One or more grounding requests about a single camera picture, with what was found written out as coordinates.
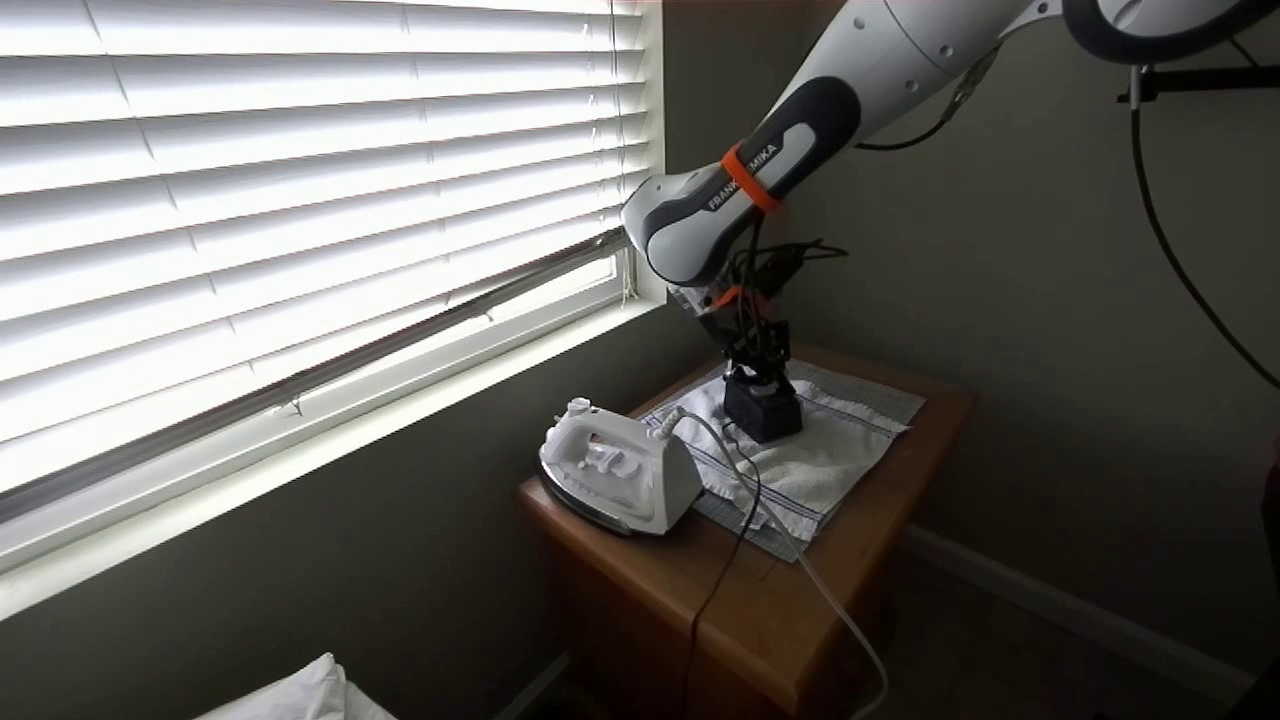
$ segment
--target window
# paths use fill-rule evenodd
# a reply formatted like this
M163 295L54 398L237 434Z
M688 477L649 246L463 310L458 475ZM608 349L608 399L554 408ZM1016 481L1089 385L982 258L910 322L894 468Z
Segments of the window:
M639 8L0 4L0 507L620 225L655 156ZM399 359L543 332L625 263Z

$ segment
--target wooden nightstand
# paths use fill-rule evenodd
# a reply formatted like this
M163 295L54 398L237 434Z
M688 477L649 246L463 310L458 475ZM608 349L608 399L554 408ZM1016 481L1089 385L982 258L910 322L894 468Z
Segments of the wooden nightstand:
M818 348L803 347L795 355L925 398L911 430L854 488L808 552L836 597L881 644L892 628L877 585L881 565L977 398ZM733 536L690 510L663 537L623 538L562 506L538 478L521 484L518 495L550 538L572 675L616 717L680 717L692 616ZM878 680L869 670L856 641L804 570L744 543L701 616L684 716L844 719L874 693Z

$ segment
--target white cable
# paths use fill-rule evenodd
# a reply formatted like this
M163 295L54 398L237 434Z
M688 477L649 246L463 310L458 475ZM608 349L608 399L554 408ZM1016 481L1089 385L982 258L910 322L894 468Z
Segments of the white cable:
M691 420L696 420L699 424L707 428L707 432L709 432L712 434L712 438L716 439L716 445L719 446L721 454L724 455L724 461L733 470L733 475L737 478L737 482L741 483L744 488L746 488L746 492L755 495L755 488L753 488L751 483L748 482L748 479L742 477L742 473L737 470L737 462L735 462L733 456L730 455L728 446L724 445L724 438L721 437L721 434L716 430L716 428L712 427L710 423L704 420L701 416L685 410L684 407L676 407L675 410L672 410L671 415L667 416L667 420L663 423L663 425L666 427L667 423L671 423L671 427L675 428L676 423L678 423L681 418L689 418ZM809 574L809 579L813 580L813 584L818 587L818 592L822 593L822 598L826 600L827 605L829 605L831 609L836 611L836 615L840 615L840 619L845 621L845 625L849 628L849 632L854 633L854 637L858 638L859 643L861 643L863 650L867 651L867 656L872 659L872 662L876 665L876 670L879 673L881 676L879 694L876 696L876 700L867 703L867 706L854 712L854 715L849 719L849 720L863 720L864 717L874 712L876 708L884 702L884 698L888 697L888 671L884 670L884 664L881 662L879 656L876 655L876 650L872 648L872 643L867 642L867 635L864 635L863 632L858 628L858 623L854 623L854 619L849 616L849 612L845 612L845 606L841 605L838 600L836 600L836 596L831 594L831 589L828 589L827 584L823 583L822 578L818 577L818 571L814 570L813 565L809 564L809 559L804 556L804 552L800 552L799 547L796 547L795 541L791 539L791 533L787 532L786 527L782 525L782 520L778 520L778 516L773 514L773 510L769 507L769 503L762 501L759 506L760 510L764 510L764 514L769 518L769 521L773 523L773 527L777 528L778 534L782 536L782 539L786 541L787 547L791 548L791 552L794 552L795 556L800 559L800 566L804 568L804 571ZM750 523L750 521L751 518L746 518L744 520L744 523Z

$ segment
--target white pillow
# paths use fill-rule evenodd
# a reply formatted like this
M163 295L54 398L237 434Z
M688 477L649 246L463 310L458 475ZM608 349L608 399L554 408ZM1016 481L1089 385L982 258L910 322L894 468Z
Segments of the white pillow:
M311 665L196 720L396 720L324 653Z

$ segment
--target window sill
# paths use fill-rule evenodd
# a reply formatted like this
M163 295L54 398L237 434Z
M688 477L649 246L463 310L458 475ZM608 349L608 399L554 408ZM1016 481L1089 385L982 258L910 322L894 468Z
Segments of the window sill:
M0 574L0 620L659 307L607 307Z

